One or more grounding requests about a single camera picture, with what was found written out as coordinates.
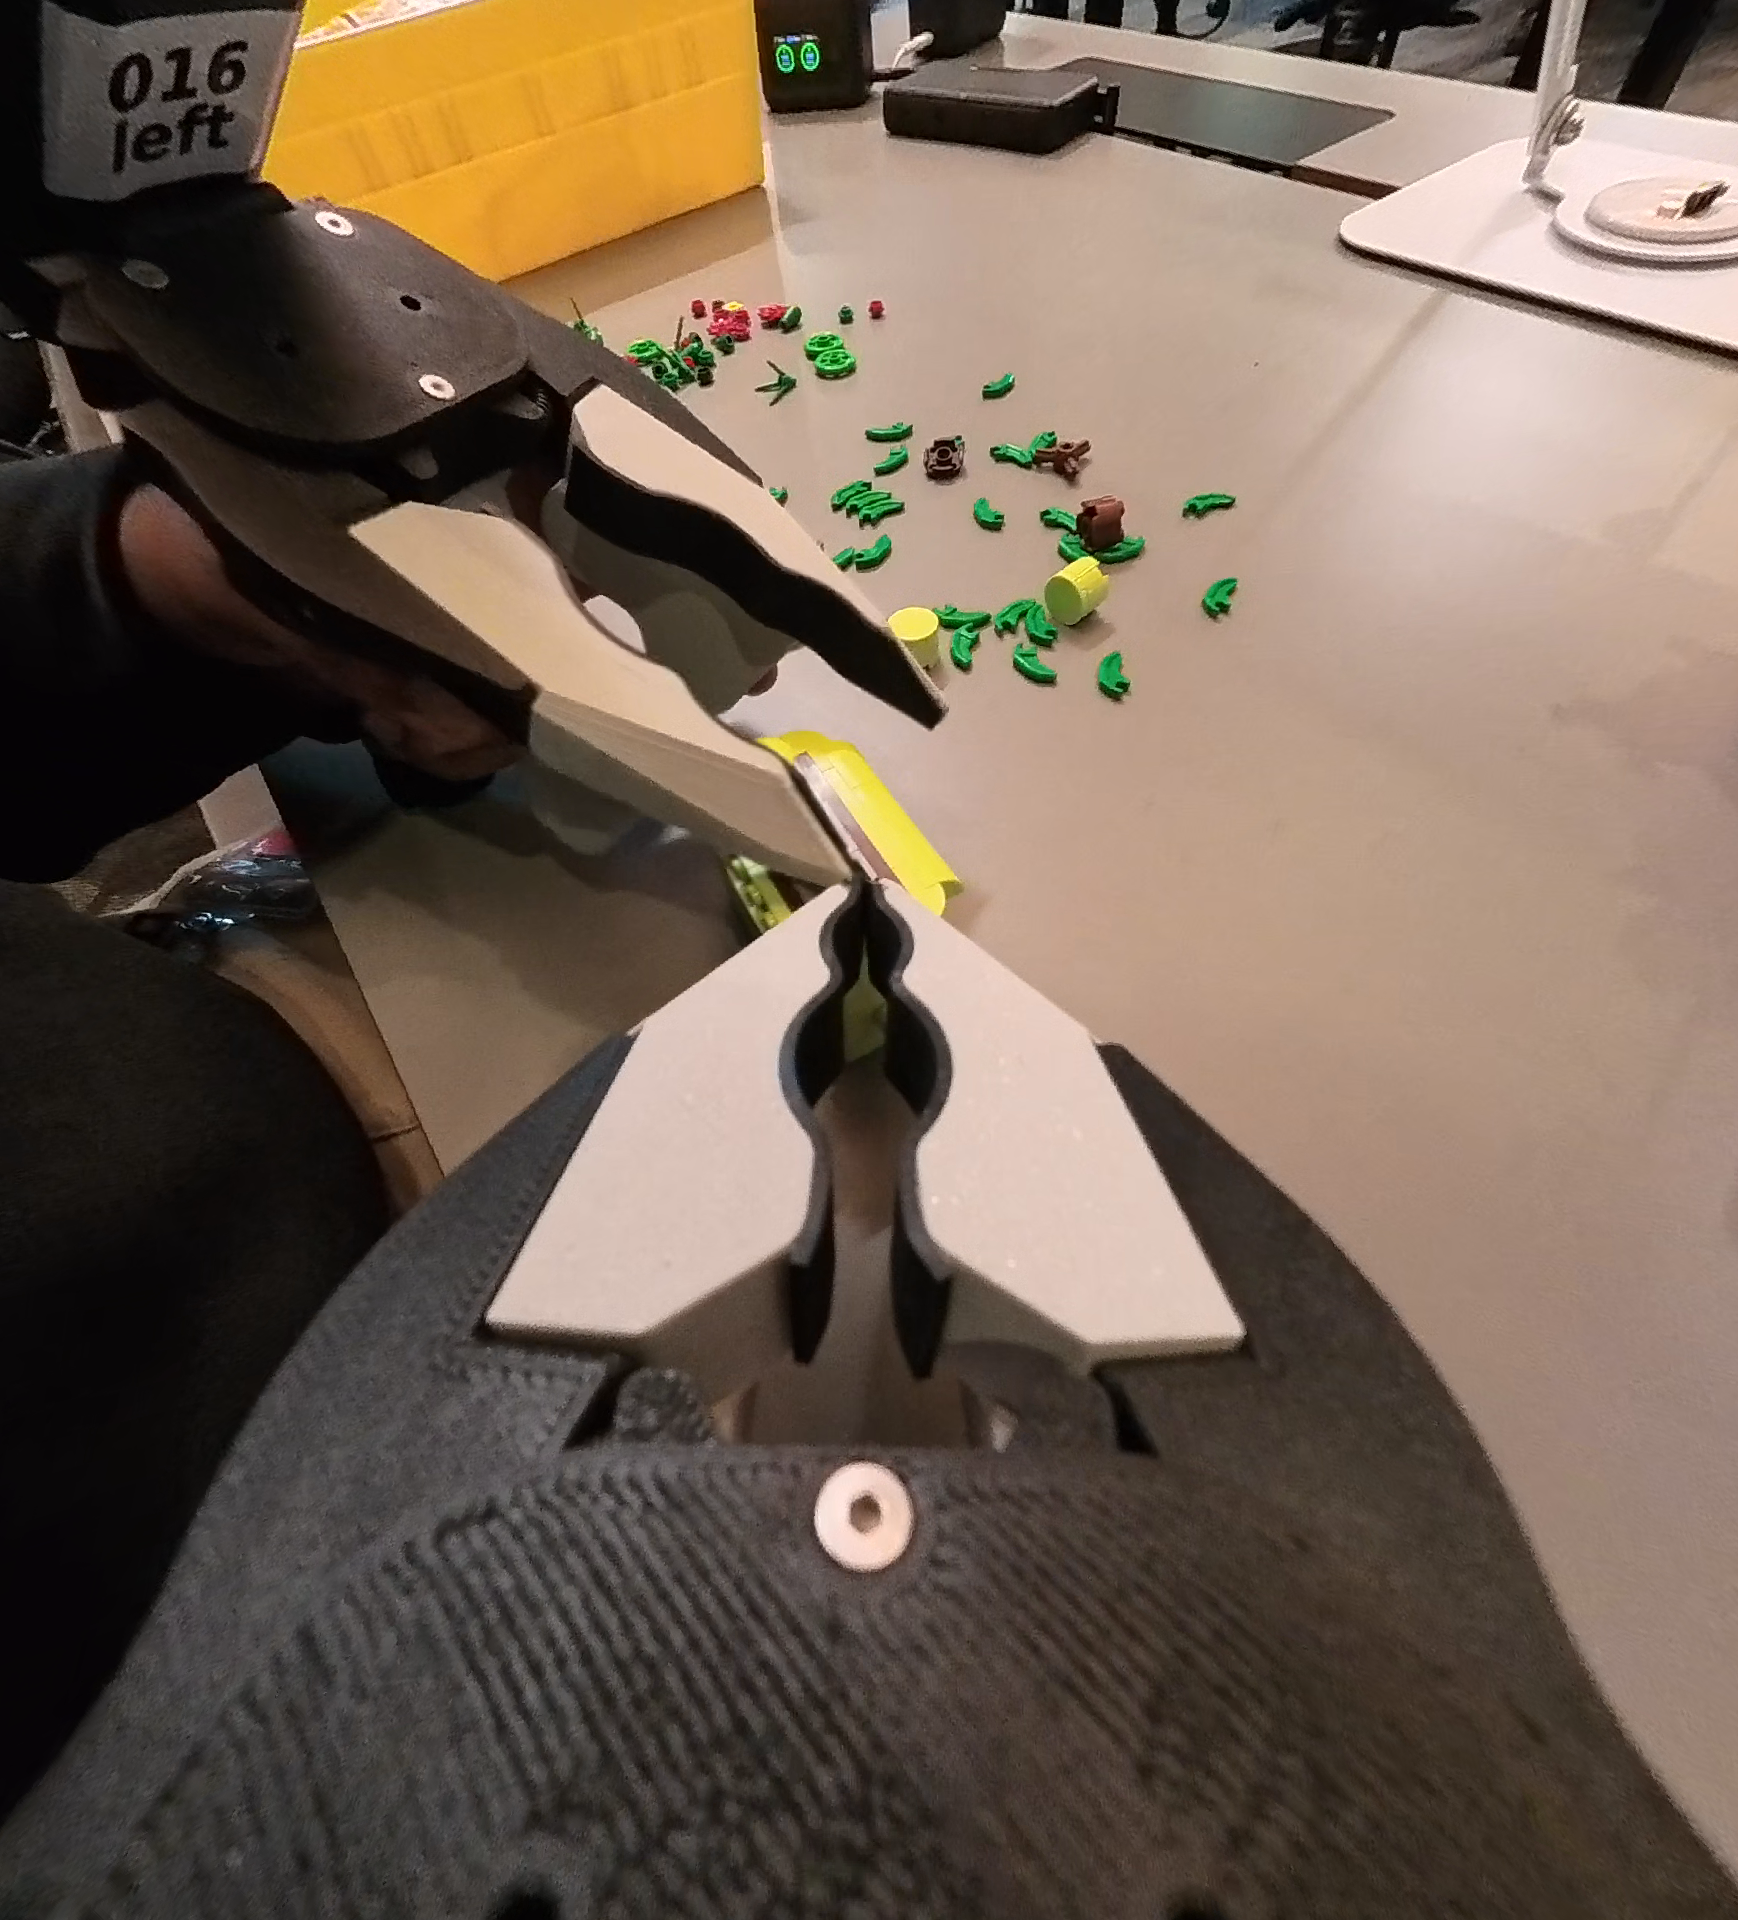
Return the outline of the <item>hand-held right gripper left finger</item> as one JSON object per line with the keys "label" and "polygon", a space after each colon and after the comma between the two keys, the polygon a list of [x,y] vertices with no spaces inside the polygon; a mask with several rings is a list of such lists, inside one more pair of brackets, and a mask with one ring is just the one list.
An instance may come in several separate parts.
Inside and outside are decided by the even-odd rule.
{"label": "hand-held right gripper left finger", "polygon": [[836,887],[649,1014],[485,1315],[657,1369],[809,1360],[836,1288],[818,1105],[848,1065],[868,889]]}

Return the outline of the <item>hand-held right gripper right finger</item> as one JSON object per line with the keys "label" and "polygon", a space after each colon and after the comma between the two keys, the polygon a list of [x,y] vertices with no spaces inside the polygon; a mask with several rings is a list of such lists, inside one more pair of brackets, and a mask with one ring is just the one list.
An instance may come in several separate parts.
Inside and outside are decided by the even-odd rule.
{"label": "hand-held right gripper right finger", "polygon": [[883,880],[869,969],[914,1121],[889,1244],[911,1372],[962,1344],[1025,1347],[1077,1377],[1236,1351],[1243,1321],[1091,1033]]}

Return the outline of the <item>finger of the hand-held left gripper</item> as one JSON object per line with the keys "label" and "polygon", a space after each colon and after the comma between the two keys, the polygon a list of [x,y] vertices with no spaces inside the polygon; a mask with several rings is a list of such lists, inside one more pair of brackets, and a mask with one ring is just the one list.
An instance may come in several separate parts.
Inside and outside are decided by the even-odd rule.
{"label": "finger of the hand-held left gripper", "polygon": [[606,854],[649,821],[819,887],[854,876],[788,763],[593,618],[544,541],[424,502],[390,506],[350,536],[522,672],[524,786],[569,851]]}
{"label": "finger of the hand-held left gripper", "polygon": [[560,557],[714,715],[798,648],[923,728],[946,715],[927,672],[783,502],[597,381],[571,414]]}

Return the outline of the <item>lime brick pot figure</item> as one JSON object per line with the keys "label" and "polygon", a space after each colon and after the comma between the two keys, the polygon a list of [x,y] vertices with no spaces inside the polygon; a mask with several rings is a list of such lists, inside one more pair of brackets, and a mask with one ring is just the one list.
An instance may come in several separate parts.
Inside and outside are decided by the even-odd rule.
{"label": "lime brick pot figure", "polygon": [[[962,876],[935,851],[860,747],[809,731],[761,735],[757,743],[790,765],[811,802],[849,844],[858,867],[897,885],[939,918],[946,917],[950,903],[963,891]],[[818,892],[809,880],[779,874],[747,856],[727,858],[723,876],[740,923],[754,933],[783,925]]]}

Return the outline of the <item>person's left hand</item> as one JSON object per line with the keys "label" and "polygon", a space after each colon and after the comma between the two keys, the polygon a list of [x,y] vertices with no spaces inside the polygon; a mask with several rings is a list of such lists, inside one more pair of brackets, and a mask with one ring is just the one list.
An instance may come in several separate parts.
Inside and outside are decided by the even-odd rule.
{"label": "person's left hand", "polygon": [[167,636],[346,711],[383,765],[476,784],[522,761],[522,743],[443,685],[302,636],[245,599],[205,529],[168,492],[126,492],[117,551],[140,610]]}

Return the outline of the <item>cluster of red flower pieces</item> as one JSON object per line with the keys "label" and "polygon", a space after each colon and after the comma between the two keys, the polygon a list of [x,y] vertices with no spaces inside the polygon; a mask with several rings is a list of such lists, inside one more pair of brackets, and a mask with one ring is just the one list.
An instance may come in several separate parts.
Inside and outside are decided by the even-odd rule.
{"label": "cluster of red flower pieces", "polygon": [[723,362],[754,346],[785,348],[795,355],[795,362],[765,357],[765,371],[774,359],[802,378],[844,381],[862,365],[854,338],[858,320],[883,316],[882,300],[869,300],[863,309],[841,303],[830,329],[813,329],[807,309],[792,300],[691,300],[670,333],[635,338],[618,346],[616,354],[671,396],[716,386]]}

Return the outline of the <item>yellow storage bin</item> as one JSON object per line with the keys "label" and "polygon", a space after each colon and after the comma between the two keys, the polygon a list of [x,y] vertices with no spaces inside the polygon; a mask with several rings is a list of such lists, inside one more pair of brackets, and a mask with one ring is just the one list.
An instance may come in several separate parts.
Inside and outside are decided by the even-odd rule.
{"label": "yellow storage bin", "polygon": [[267,177],[494,280],[763,179],[746,2],[311,4]]}

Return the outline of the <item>clear plastic bag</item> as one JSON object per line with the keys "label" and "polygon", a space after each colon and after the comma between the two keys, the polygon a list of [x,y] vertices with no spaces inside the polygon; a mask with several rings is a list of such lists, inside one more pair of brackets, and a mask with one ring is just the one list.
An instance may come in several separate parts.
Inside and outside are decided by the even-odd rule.
{"label": "clear plastic bag", "polygon": [[113,920],[142,944],[206,960],[232,935],[292,928],[320,912],[318,887],[295,839],[273,828],[187,862],[117,909]]}

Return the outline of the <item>black charger with green display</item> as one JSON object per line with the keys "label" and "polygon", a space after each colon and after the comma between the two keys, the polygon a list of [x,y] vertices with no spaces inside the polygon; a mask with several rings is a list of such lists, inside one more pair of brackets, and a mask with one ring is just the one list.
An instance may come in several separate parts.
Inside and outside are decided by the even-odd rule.
{"label": "black charger with green display", "polygon": [[858,108],[875,84],[872,2],[757,2],[763,104],[774,113]]}

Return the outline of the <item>black power adapter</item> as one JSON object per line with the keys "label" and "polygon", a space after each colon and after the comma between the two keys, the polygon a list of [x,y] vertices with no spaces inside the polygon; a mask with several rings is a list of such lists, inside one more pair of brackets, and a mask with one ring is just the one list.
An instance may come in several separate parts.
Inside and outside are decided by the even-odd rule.
{"label": "black power adapter", "polygon": [[1089,68],[933,61],[882,86],[892,135],[1051,155],[1120,124],[1122,86]]}

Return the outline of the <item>scattered green leaf pieces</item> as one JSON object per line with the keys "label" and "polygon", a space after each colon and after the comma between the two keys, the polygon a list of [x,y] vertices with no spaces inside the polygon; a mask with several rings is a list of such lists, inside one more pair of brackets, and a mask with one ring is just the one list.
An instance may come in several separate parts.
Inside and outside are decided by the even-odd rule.
{"label": "scattered green leaf pieces", "polygon": [[[830,494],[830,510],[839,517],[848,529],[855,529],[854,539],[844,539],[844,544],[832,551],[832,563],[841,570],[849,580],[862,580],[868,575],[882,570],[894,558],[894,536],[888,531],[888,525],[894,519],[900,519],[908,510],[906,497],[894,488],[889,482],[895,478],[914,478],[920,482],[950,486],[967,478],[970,474],[970,442],[967,435],[967,466],[962,478],[951,482],[932,482],[923,474],[922,455],[923,448],[942,435],[929,440],[922,438],[922,429],[908,419],[888,419],[877,422],[862,429],[862,445],[868,455],[868,471],[860,477],[852,477],[846,482],[837,485]],[[1025,682],[1035,687],[1053,687],[1061,681],[1061,665],[1058,650],[1071,638],[1081,636],[1088,628],[1100,623],[1100,617],[1108,605],[1085,623],[1073,628],[1059,628],[1047,614],[1042,595],[1047,579],[1056,575],[1067,563],[1084,557],[1085,551],[1081,541],[1073,531],[1073,510],[1076,506],[1098,494],[1106,492],[1076,492],[1071,502],[1071,492],[1085,478],[1094,453],[1088,465],[1081,469],[1080,478],[1066,482],[1049,472],[1043,472],[1032,465],[1032,451],[1037,440],[1047,438],[1081,438],[1081,435],[1063,435],[1056,429],[1042,429],[1028,440],[1017,442],[995,442],[983,448],[983,456],[1001,469],[1013,472],[1040,474],[1046,477],[1051,485],[1066,488],[1061,498],[1049,497],[1047,502],[1032,510],[1032,520],[1035,527],[1051,541],[1049,557],[1056,560],[1053,569],[1046,579],[1032,590],[1020,593],[1004,601],[999,606],[983,605],[960,605],[953,601],[937,602],[920,602],[933,606],[943,620],[943,660],[957,674],[970,674],[975,667],[977,650],[988,638],[1004,642],[1008,652],[1008,663],[1011,671]],[[989,494],[979,492],[970,498],[970,520],[972,527],[988,536],[1004,536],[1009,532],[1011,517],[1009,508],[997,505]],[[1234,510],[1238,498],[1234,492],[1223,490],[1203,490],[1189,492],[1177,505],[1177,514],[1184,520],[1202,525],[1218,514]],[[1147,552],[1147,539],[1140,532],[1133,532],[1127,522],[1127,502],[1124,517],[1124,541],[1098,555],[1098,560],[1108,570],[1108,579],[1114,587],[1114,577],[1117,569],[1136,564]],[[1223,623],[1234,617],[1238,606],[1238,596],[1242,590],[1240,575],[1218,575],[1211,579],[1202,593],[1195,596],[1195,614],[1208,623]],[[1126,660],[1126,650],[1116,645],[1100,645],[1094,654],[1091,678],[1098,695],[1108,701],[1122,704],[1129,698],[1133,690],[1133,674]]]}

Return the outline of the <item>person's black clothing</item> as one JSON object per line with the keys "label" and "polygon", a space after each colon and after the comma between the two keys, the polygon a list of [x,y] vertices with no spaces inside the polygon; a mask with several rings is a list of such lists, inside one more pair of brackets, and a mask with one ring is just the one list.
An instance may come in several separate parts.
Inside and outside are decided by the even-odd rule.
{"label": "person's black clothing", "polygon": [[366,1131],[264,1000],[0,880],[0,1823],[388,1221]]}

